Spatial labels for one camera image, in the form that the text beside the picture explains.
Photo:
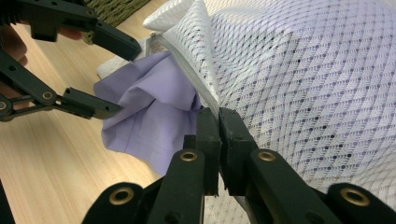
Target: purple cloth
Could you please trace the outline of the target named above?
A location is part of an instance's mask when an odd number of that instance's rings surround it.
[[[107,148],[148,161],[166,173],[185,134],[195,134],[198,93],[173,56],[160,52],[128,63],[94,85],[96,95],[123,106],[104,120]]]

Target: white mesh bag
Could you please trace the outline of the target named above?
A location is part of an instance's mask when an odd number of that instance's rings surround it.
[[[235,109],[259,146],[279,152],[311,187],[325,192],[350,182],[395,209],[394,6],[177,0],[145,25],[163,31],[185,58],[193,70],[187,76],[213,111]],[[222,201],[228,209],[213,205],[219,200],[229,199],[206,201],[207,223],[239,214],[234,201]],[[242,215],[233,221],[248,222]]]

